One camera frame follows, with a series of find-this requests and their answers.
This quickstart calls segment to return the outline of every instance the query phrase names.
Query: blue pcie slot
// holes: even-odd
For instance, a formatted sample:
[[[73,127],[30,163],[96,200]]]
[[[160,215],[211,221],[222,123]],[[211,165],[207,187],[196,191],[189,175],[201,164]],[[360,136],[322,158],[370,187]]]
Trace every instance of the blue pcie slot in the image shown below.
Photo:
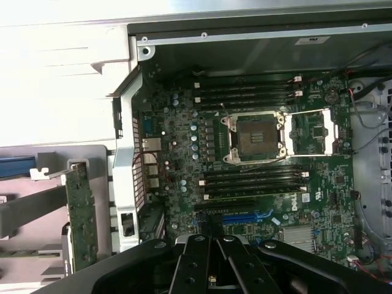
[[[253,222],[262,222],[263,219],[270,217],[274,212],[273,209],[269,210],[267,213],[247,213],[247,214],[234,214],[229,216],[222,216],[222,222],[224,225],[231,224],[248,224]]]

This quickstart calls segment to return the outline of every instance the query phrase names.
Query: motherboard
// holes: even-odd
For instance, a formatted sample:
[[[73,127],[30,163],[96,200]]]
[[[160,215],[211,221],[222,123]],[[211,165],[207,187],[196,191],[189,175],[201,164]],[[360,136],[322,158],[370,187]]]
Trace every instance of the motherboard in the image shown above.
[[[278,239],[346,265],[358,236],[344,75],[195,77],[159,84],[135,117],[147,202],[167,237]]]

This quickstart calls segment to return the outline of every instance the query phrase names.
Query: sticker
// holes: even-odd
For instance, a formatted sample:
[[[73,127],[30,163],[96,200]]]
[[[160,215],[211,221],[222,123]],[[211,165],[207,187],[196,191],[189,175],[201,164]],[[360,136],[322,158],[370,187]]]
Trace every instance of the sticker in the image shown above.
[[[296,41],[295,45],[317,45],[322,44],[327,41],[330,37],[309,37],[309,38],[300,38]]]
[[[281,225],[281,222],[279,221],[279,219],[276,219],[275,217],[273,217],[273,218],[271,219],[271,222],[273,222],[273,223],[276,224],[276,225]]]
[[[311,201],[311,195],[309,193],[302,194],[302,203],[307,203]]]

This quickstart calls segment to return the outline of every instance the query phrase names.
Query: white label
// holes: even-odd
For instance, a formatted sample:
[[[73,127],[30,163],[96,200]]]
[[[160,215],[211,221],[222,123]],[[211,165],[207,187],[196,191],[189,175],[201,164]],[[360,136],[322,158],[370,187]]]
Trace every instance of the white label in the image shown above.
[[[316,200],[321,201],[321,192],[320,191],[316,192]]]
[[[327,41],[330,37],[309,37],[309,38],[300,38],[296,41],[295,45],[311,45],[311,44],[322,44]]]
[[[273,218],[271,219],[271,222],[273,222],[273,223],[276,224],[276,225],[281,225],[281,222],[279,221],[279,219],[277,219],[277,218],[275,218],[275,217],[273,217]]]
[[[309,193],[302,194],[302,203],[307,203],[311,201],[311,195]]]

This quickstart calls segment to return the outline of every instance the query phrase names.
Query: cpu socket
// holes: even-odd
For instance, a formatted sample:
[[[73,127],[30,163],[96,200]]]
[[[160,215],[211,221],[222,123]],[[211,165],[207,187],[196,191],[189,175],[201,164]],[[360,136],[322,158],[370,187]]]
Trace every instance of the cpu socket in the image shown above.
[[[319,115],[321,126],[309,126],[311,130],[296,129],[293,119],[300,115]],[[328,108],[284,113],[280,111],[258,111],[235,113],[220,120],[227,126],[229,154],[224,156],[228,164],[262,164],[280,157],[313,157],[333,154],[333,143],[338,138],[338,127],[331,120]],[[301,140],[299,134],[313,134],[323,145],[322,153],[299,153],[295,146]]]

